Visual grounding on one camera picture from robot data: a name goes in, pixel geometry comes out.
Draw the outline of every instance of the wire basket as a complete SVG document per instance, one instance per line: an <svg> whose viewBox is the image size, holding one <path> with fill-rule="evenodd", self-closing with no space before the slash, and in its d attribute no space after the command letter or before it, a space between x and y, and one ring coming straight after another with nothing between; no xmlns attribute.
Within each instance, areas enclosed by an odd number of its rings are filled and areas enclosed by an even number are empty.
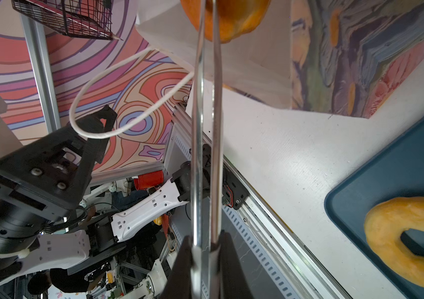
<svg viewBox="0 0 424 299"><path fill-rule="evenodd" d="M12 7L62 35L115 38L110 29L112 0L12 0Z"/></svg>

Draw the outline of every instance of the donut hole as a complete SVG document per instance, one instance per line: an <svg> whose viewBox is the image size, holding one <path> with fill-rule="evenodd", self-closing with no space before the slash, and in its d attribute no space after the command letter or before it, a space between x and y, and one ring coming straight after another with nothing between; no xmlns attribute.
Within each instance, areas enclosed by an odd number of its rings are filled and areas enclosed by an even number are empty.
<svg viewBox="0 0 424 299"><path fill-rule="evenodd" d="M400 239L413 254L424 257L424 231L409 229L401 234Z"/></svg>

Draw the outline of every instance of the yellow object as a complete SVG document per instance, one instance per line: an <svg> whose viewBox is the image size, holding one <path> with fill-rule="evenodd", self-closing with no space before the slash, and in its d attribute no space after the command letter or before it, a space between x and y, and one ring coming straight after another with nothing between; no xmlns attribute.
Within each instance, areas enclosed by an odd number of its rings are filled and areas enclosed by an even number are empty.
<svg viewBox="0 0 424 299"><path fill-rule="evenodd" d="M162 215L154 219L154 223L157 225L162 225Z"/></svg>
<svg viewBox="0 0 424 299"><path fill-rule="evenodd" d="M350 87L348 89L348 115L352 115L353 113L353 107L355 105L355 89L355 84L350 84Z"/></svg>
<svg viewBox="0 0 424 299"><path fill-rule="evenodd" d="M200 23L200 0L180 0L185 14L198 30ZM262 21L270 0L218 0L220 39L223 44L244 33L253 31ZM213 36L212 0L205 6L205 38Z"/></svg>
<svg viewBox="0 0 424 299"><path fill-rule="evenodd" d="M114 282L114 276L112 275L112 272L107 271L107 283L113 283Z"/></svg>
<svg viewBox="0 0 424 299"><path fill-rule="evenodd" d="M335 9L330 16L330 43L334 47L338 45L338 36L340 34L340 13L339 9Z"/></svg>
<svg viewBox="0 0 424 299"><path fill-rule="evenodd" d="M368 245L381 260L410 282L424 287L424 257L401 242L409 229L424 231L424 197L397 197L373 207L366 215Z"/></svg>

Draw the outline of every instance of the donut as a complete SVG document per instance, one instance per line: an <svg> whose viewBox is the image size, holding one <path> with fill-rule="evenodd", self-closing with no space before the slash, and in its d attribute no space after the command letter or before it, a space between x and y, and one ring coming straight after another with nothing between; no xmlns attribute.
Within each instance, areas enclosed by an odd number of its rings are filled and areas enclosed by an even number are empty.
<svg viewBox="0 0 424 299"><path fill-rule="evenodd" d="M424 287L424 257L401 242L409 229L424 231L424 197L397 197L373 207L366 215L364 232L371 250L394 272Z"/></svg>
<svg viewBox="0 0 424 299"><path fill-rule="evenodd" d="M254 30L262 21L270 0L217 0L220 39L223 44ZM201 0L180 0L188 19L198 30ZM205 38L213 36L212 0L205 6Z"/></svg>

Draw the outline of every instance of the screw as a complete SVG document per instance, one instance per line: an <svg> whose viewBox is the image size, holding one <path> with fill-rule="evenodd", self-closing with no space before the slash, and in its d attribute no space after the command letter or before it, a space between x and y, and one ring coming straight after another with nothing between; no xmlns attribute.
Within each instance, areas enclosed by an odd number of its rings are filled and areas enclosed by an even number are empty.
<svg viewBox="0 0 424 299"><path fill-rule="evenodd" d="M65 190L67 188L67 185L63 182L59 182L56 185L57 188L59 188L60 190Z"/></svg>
<svg viewBox="0 0 424 299"><path fill-rule="evenodd" d="M67 171L67 170L64 168L64 166L63 166L63 165L55 164L55 165L53 165L53 166L54 166L54 168L57 168L58 170L60 170L60 171L62 171L62 172Z"/></svg>
<svg viewBox="0 0 424 299"><path fill-rule="evenodd" d="M35 168L31 169L31 174L33 176L40 176L42 174L42 170L40 170L39 168L35 167Z"/></svg>

